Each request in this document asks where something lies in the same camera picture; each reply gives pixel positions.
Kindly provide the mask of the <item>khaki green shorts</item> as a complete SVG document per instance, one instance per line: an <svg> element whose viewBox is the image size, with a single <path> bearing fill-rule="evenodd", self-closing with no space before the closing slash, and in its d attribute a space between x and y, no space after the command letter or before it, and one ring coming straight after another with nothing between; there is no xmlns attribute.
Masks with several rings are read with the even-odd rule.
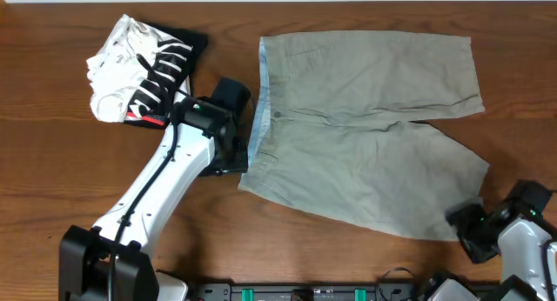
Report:
<svg viewBox="0 0 557 301"><path fill-rule="evenodd" d="M262 37L239 189L394 236L453 241L488 163L433 126L484 110L469 37L333 30Z"/></svg>

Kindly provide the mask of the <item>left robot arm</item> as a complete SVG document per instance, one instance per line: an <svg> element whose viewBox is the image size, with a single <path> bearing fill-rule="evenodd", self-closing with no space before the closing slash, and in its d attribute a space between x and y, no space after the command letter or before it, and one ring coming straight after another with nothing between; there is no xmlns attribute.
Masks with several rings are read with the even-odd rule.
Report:
<svg viewBox="0 0 557 301"><path fill-rule="evenodd" d="M237 136L247 97L174 104L155 154L125 194L86 230L72 225L59 246L61 300L185 300L188 284L152 265L158 240L196 178L247 169Z"/></svg>

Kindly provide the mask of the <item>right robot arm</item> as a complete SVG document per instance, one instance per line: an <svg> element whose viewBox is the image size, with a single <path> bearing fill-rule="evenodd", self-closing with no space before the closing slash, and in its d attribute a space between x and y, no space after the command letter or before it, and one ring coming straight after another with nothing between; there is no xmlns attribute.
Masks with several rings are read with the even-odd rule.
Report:
<svg viewBox="0 0 557 301"><path fill-rule="evenodd" d="M452 273L441 272L422 286L416 300L556 299L556 229L532 204L510 198L489 214L472 204L447 220L473 263L501 257L501 282L479 293Z"/></svg>

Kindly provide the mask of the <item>black white striped garment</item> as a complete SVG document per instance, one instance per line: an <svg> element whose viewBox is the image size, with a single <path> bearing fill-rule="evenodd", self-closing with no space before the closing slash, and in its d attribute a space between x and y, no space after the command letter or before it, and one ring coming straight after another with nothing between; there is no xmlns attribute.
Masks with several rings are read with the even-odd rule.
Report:
<svg viewBox="0 0 557 301"><path fill-rule="evenodd" d="M207 48L209 37L200 31L160 23L146 26L156 37L156 47L152 50L154 60L149 61L145 53L135 54L145 74L134 88L124 123L163 129L170 122L174 104L190 95L184 85Z"/></svg>

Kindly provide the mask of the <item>white folded garment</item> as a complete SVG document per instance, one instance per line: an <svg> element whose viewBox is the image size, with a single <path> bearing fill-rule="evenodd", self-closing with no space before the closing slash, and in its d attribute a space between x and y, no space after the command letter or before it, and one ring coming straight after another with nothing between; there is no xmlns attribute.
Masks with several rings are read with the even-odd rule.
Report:
<svg viewBox="0 0 557 301"><path fill-rule="evenodd" d="M136 53L154 60L156 37L146 26L127 15L115 24L104 46L87 59L87 77L93 90L91 111L106 123L123 123L128 102L145 71L136 61Z"/></svg>

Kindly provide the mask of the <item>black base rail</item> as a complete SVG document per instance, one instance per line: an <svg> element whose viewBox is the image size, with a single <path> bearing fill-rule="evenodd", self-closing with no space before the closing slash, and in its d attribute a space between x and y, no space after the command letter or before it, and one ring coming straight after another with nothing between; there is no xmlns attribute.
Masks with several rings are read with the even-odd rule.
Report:
<svg viewBox="0 0 557 301"><path fill-rule="evenodd" d="M382 301L413 300L411 283L356 285L196 284L186 301Z"/></svg>

